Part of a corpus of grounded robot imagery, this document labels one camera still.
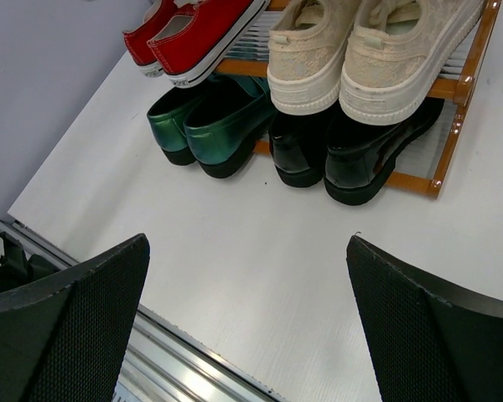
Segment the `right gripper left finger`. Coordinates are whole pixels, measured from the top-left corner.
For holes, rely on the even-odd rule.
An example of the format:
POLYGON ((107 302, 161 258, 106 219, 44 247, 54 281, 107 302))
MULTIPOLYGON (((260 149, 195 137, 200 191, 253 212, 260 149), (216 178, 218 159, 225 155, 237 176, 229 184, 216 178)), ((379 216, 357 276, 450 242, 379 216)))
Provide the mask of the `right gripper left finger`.
POLYGON ((0 401, 108 401, 148 272, 144 234, 0 293, 0 401))

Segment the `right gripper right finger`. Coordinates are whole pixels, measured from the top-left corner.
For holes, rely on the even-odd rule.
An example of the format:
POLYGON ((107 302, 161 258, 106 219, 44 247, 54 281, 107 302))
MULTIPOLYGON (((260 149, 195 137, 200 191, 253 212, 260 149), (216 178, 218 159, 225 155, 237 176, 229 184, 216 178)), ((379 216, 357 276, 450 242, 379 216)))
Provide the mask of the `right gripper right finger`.
POLYGON ((503 401, 503 301, 354 235, 351 286, 384 401, 503 401))

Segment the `black loafer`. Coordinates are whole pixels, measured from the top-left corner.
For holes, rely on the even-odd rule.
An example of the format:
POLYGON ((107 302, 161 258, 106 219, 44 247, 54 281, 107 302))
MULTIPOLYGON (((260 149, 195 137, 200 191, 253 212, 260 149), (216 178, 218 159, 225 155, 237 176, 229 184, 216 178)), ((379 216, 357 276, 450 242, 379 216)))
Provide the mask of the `black loafer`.
POLYGON ((269 152, 278 176, 293 188, 309 188, 324 175, 326 131, 338 110, 306 116, 277 112, 268 129, 269 152))
POLYGON ((444 101, 427 98, 406 120, 372 126, 338 112, 325 133, 324 186, 337 202, 359 206, 373 199, 408 144, 437 121, 444 101))

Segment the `green loafer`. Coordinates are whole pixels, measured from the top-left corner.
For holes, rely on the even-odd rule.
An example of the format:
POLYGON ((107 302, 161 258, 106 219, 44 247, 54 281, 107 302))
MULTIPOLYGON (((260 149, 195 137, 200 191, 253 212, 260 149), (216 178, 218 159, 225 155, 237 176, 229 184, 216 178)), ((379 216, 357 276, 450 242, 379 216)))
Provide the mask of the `green loafer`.
POLYGON ((207 175, 228 178, 251 156, 276 109, 262 77, 213 75, 205 89, 184 120, 186 139, 207 175))
POLYGON ((173 88, 147 112, 154 140, 173 165, 187 166, 196 161, 187 142, 184 120, 209 89, 210 84, 205 83, 190 89, 173 88))

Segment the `beige lace sneaker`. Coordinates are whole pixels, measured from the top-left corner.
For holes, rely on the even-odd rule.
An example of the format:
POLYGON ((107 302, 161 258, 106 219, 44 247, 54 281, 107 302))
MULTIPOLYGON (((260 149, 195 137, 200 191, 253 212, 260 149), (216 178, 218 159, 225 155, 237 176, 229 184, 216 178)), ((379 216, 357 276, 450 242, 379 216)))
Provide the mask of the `beige lace sneaker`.
POLYGON ((423 103, 449 56, 480 18, 481 1, 364 1, 348 38, 340 106, 388 126, 423 103))
POLYGON ((269 30, 267 81, 282 113, 306 116, 331 107, 361 0, 291 1, 269 30))

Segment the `red canvas shoe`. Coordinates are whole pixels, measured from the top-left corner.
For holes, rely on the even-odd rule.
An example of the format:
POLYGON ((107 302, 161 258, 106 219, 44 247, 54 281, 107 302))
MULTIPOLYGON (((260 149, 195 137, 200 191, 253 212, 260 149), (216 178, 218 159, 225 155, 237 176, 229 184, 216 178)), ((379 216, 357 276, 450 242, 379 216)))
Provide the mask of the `red canvas shoe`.
POLYGON ((176 12, 148 41, 170 82, 200 84, 258 20, 267 0, 173 1, 176 12))
POLYGON ((159 77, 163 74, 163 69, 149 48, 148 41, 166 26, 176 9, 172 1, 154 1, 144 14, 143 22, 137 28, 122 32, 124 44, 132 60, 140 72, 149 78, 159 77))

